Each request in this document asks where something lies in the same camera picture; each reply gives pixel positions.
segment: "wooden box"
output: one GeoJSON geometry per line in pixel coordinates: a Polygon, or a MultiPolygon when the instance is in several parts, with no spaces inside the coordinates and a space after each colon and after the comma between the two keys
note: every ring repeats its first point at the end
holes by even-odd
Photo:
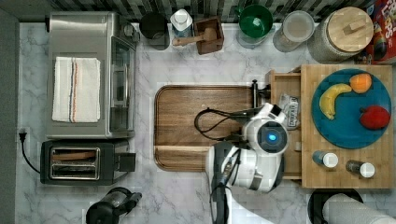
{"type": "MultiPolygon", "coordinates": [[[[271,70],[271,104],[277,105],[282,93],[301,96],[300,73],[275,73],[271,70]]],[[[284,179],[302,179],[301,165],[301,127],[289,131],[290,142],[285,151],[284,179]]]]}
{"type": "Polygon", "coordinates": [[[194,35],[202,35],[206,28],[214,28],[217,33],[217,39],[211,41],[199,41],[196,43],[199,54],[207,54],[222,49],[224,43],[224,33],[221,27],[219,17],[212,17],[194,22],[194,35]]]}

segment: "kitchen towel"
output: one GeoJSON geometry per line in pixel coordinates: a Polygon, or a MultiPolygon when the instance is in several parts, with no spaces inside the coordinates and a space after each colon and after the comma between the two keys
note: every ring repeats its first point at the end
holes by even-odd
{"type": "Polygon", "coordinates": [[[56,57],[52,119],[97,122],[100,118],[100,61],[56,57]]]}

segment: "toaster oven door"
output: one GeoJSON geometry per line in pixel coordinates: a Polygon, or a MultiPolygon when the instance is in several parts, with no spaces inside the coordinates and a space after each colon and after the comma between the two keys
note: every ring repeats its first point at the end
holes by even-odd
{"type": "Polygon", "coordinates": [[[122,40],[112,37],[110,131],[134,129],[134,58],[135,51],[122,40]]]}

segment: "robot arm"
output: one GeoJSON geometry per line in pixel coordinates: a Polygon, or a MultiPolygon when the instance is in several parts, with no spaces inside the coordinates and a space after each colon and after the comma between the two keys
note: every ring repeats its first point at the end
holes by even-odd
{"type": "Polygon", "coordinates": [[[231,186],[269,192],[280,183],[283,152],[289,136],[281,124],[284,114],[280,111],[276,112],[277,115],[272,113],[273,107],[266,104],[244,123],[242,139],[247,141],[249,148],[223,141],[208,150],[205,170],[209,180],[213,223],[271,223],[240,205],[233,198],[231,186]]]}

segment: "black cable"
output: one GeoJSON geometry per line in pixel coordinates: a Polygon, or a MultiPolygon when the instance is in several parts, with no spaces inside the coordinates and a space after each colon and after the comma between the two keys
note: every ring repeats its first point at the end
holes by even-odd
{"type": "Polygon", "coordinates": [[[229,119],[231,117],[231,113],[228,112],[224,112],[221,110],[217,110],[217,109],[210,109],[209,107],[201,112],[199,112],[197,114],[197,116],[195,116],[194,119],[194,127],[195,129],[201,134],[203,135],[205,138],[211,139],[211,140],[215,140],[215,141],[223,141],[227,136],[224,137],[211,137],[205,133],[210,132],[211,130],[213,130],[214,128],[216,128],[218,125],[220,125],[222,122],[224,122],[226,119],[229,119]],[[225,119],[220,120],[218,123],[216,123],[215,125],[213,125],[211,128],[207,129],[207,130],[201,130],[201,128],[199,127],[198,121],[201,118],[202,115],[207,114],[207,113],[213,113],[213,114],[217,114],[223,117],[226,117],[225,119]]]}
{"type": "Polygon", "coordinates": [[[231,185],[233,185],[235,183],[236,180],[236,176],[238,175],[238,171],[239,171],[239,164],[241,164],[241,154],[242,154],[242,150],[241,148],[238,148],[238,156],[236,157],[236,162],[235,165],[233,166],[233,168],[235,168],[236,166],[236,171],[235,171],[235,178],[233,179],[233,183],[231,185]]]}
{"type": "Polygon", "coordinates": [[[230,173],[228,173],[228,175],[224,177],[224,180],[225,180],[224,185],[227,185],[228,180],[231,178],[231,175],[233,175],[233,170],[235,169],[235,166],[237,166],[237,171],[239,170],[239,164],[240,164],[240,158],[241,158],[241,148],[238,148],[238,149],[233,153],[233,155],[231,156],[231,158],[233,159],[234,156],[235,156],[236,154],[238,154],[238,155],[236,156],[235,163],[233,164],[233,167],[231,168],[230,173]]]}
{"type": "Polygon", "coordinates": [[[27,164],[36,172],[38,172],[40,174],[40,172],[32,165],[32,163],[29,162],[29,160],[26,157],[26,154],[24,153],[24,140],[26,138],[26,132],[22,132],[20,133],[20,140],[21,140],[21,146],[22,146],[22,155],[25,158],[27,164]]]}
{"type": "MultiPolygon", "coordinates": [[[[229,187],[227,187],[227,186],[225,186],[225,185],[222,185],[222,184],[218,184],[218,185],[216,185],[215,186],[215,188],[213,189],[213,191],[210,193],[210,196],[209,196],[209,205],[210,205],[210,215],[212,216],[212,223],[216,223],[216,220],[214,219],[214,217],[213,217],[213,208],[212,208],[212,198],[213,198],[213,193],[216,191],[216,189],[219,189],[219,188],[223,188],[223,189],[228,189],[229,191],[231,191],[231,189],[229,188],[229,187]]],[[[228,204],[227,204],[227,194],[224,194],[224,196],[226,197],[226,200],[225,200],[225,206],[224,206],[224,220],[225,220],[225,223],[227,223],[227,220],[228,220],[228,210],[229,210],[229,208],[228,208],[228,204]]]]}

